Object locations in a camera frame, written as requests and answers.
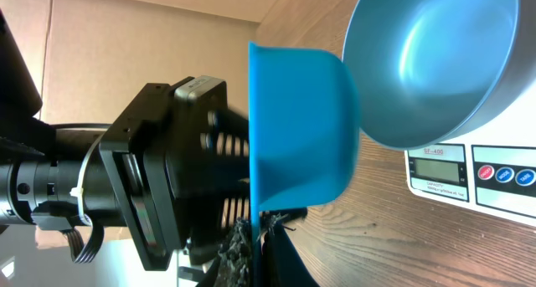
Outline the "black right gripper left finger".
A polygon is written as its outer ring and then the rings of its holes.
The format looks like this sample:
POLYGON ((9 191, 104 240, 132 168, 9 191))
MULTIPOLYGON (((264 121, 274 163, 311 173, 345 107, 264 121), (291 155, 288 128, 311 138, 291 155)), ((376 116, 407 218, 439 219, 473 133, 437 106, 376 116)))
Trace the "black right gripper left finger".
POLYGON ((216 258, 201 280, 200 286, 251 286, 252 259, 250 221, 239 218, 219 245, 216 258))

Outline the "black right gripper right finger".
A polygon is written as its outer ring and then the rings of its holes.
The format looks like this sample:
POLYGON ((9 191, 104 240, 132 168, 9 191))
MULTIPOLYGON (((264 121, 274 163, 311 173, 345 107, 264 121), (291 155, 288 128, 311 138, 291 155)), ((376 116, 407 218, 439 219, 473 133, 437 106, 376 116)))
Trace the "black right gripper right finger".
POLYGON ((304 220, 306 209, 286 209, 263 213, 261 217, 262 285, 269 287, 318 287, 302 262, 287 232, 294 232, 288 223, 304 220))

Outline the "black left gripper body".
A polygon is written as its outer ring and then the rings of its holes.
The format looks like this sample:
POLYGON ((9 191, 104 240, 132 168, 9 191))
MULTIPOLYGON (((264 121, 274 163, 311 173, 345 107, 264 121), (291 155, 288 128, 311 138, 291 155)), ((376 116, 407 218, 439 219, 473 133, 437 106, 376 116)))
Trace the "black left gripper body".
POLYGON ((99 152, 143 268, 168 268, 187 244, 203 253, 250 196, 249 122, 227 106, 212 126, 173 119, 175 85, 147 84, 100 139, 99 152))

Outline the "blue plastic measuring scoop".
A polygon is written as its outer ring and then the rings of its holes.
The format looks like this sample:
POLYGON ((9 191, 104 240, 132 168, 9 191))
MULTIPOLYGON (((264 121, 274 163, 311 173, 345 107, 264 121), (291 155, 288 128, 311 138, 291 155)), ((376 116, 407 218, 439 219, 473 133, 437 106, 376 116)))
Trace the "blue plastic measuring scoop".
POLYGON ((358 160, 358 92, 348 68, 321 49, 250 43, 249 159, 253 282, 260 272, 260 213, 330 203, 358 160))

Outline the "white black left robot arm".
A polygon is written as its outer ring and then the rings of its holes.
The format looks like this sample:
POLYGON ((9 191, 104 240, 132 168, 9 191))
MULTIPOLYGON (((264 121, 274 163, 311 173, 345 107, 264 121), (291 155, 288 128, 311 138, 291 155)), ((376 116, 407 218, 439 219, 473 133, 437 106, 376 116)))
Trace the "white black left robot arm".
POLYGON ((129 230, 144 269, 226 233, 226 199, 249 194, 249 122, 208 76, 148 84, 110 124, 50 125, 7 23, 1 25, 1 223, 57 231, 94 260, 108 227, 129 230))

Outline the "white digital kitchen scale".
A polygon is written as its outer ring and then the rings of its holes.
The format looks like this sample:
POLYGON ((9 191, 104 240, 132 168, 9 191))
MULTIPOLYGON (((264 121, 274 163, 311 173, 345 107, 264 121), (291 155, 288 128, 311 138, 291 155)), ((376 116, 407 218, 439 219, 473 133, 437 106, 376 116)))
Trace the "white digital kitchen scale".
POLYGON ((535 225, 535 109, 511 106, 464 136, 405 152, 420 197, 535 225))

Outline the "teal metal bowl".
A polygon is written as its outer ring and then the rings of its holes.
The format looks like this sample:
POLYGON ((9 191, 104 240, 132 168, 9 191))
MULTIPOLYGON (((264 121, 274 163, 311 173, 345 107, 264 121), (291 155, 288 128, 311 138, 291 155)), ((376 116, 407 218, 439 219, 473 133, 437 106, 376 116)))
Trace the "teal metal bowl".
POLYGON ((535 80, 535 0, 358 0, 343 62, 361 129, 397 150, 484 126, 535 80))

